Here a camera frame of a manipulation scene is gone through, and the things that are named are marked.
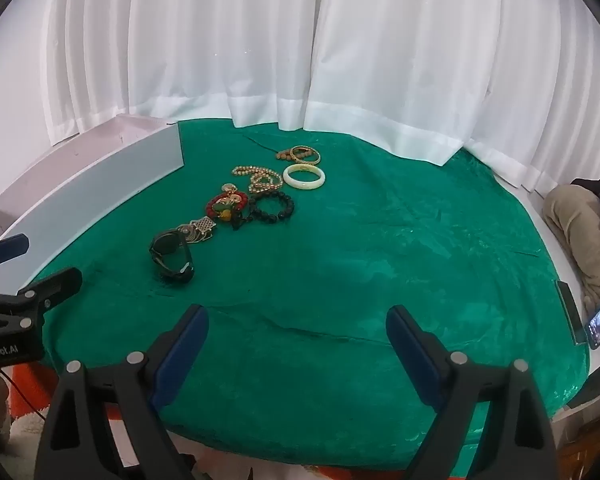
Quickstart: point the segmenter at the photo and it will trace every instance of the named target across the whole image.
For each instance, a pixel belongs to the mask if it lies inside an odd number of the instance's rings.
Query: curtain
[[[332,131],[544,193],[600,176],[581,0],[48,0],[52,142],[120,112]]]

